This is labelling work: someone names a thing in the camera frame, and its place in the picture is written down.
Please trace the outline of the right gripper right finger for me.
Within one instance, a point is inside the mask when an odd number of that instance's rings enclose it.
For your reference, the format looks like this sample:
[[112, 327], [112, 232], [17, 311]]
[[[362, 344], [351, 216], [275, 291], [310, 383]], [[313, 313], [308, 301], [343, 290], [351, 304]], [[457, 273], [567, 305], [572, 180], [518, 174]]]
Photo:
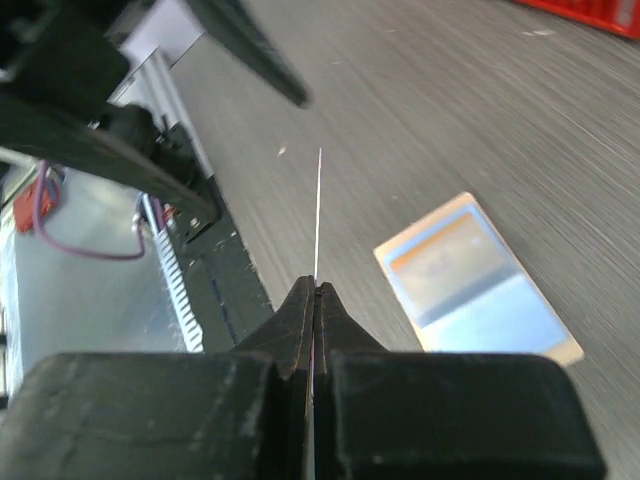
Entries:
[[329, 357], [333, 351], [370, 352], [385, 348], [345, 309], [329, 282], [315, 291], [314, 303], [314, 461], [316, 479], [336, 476], [333, 400]]

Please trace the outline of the beige leather card holder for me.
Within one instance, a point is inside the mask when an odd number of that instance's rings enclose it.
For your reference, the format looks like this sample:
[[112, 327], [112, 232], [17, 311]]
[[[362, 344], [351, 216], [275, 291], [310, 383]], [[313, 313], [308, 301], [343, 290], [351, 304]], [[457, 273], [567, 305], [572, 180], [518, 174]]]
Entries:
[[534, 354], [563, 366], [584, 357], [469, 192], [377, 246], [374, 256], [426, 352]]

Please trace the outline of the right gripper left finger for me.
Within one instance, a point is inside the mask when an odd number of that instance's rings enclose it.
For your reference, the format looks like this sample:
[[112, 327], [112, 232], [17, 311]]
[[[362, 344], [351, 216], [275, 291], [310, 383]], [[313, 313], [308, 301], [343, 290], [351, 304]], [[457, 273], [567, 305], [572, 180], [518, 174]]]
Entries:
[[314, 308], [315, 280], [302, 276], [274, 314], [233, 348], [266, 355], [274, 364], [262, 414], [259, 479], [306, 475]]

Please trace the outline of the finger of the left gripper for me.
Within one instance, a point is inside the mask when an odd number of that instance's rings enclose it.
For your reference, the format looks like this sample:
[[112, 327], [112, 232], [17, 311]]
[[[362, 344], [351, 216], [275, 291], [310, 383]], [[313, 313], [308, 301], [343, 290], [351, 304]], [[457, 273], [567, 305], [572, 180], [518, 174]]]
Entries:
[[204, 31], [297, 107], [308, 105], [308, 89], [241, 1], [189, 0]]

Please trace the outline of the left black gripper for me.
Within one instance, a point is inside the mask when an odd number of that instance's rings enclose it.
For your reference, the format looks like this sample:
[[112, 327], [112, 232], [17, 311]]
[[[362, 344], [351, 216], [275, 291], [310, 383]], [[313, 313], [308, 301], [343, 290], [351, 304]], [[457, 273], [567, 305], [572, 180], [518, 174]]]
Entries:
[[89, 128], [130, 63], [107, 38], [121, 1], [1, 3], [1, 146], [134, 187], [215, 222], [216, 202]]

